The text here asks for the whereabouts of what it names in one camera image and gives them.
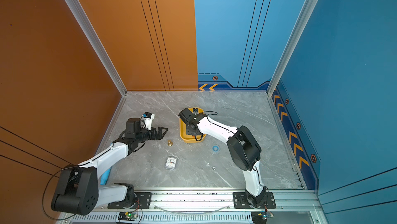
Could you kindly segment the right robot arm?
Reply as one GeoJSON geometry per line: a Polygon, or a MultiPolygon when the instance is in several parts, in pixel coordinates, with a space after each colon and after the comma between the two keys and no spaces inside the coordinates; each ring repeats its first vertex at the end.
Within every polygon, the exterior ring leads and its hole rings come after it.
{"type": "Polygon", "coordinates": [[[269,192],[262,182],[259,168],[262,149],[250,130],[245,126],[227,126],[208,114],[193,113],[188,108],[178,116],[193,135],[209,135],[227,145],[232,161],[243,171],[248,203],[253,208],[263,207],[269,192]]]}

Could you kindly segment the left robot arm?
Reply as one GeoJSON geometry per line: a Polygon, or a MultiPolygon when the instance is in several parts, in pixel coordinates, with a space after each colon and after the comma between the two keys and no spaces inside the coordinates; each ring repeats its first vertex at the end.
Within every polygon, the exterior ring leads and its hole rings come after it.
{"type": "Polygon", "coordinates": [[[98,181],[113,165],[137,152],[147,141],[164,138],[168,129],[152,127],[153,119],[147,114],[129,118],[125,129],[107,149],[85,162],[63,168],[51,201],[51,209],[87,215],[98,206],[113,203],[122,208],[136,207],[138,200],[133,185],[117,183],[100,187],[98,181]]]}

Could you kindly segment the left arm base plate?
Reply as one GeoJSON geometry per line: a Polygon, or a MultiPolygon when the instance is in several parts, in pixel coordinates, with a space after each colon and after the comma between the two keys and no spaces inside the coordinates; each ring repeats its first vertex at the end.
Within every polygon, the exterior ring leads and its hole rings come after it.
{"type": "Polygon", "coordinates": [[[135,192],[132,197],[127,197],[121,202],[113,202],[108,204],[108,209],[111,210],[135,210],[135,209],[149,209],[152,200],[152,193],[150,192],[135,192]]]}

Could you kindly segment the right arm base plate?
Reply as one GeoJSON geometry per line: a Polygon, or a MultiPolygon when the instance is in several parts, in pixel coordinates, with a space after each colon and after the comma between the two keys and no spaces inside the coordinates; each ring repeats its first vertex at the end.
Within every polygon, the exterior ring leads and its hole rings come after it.
{"type": "Polygon", "coordinates": [[[276,201],[272,192],[263,191],[255,197],[248,192],[233,192],[233,203],[236,209],[260,208],[275,209],[276,201]]]}

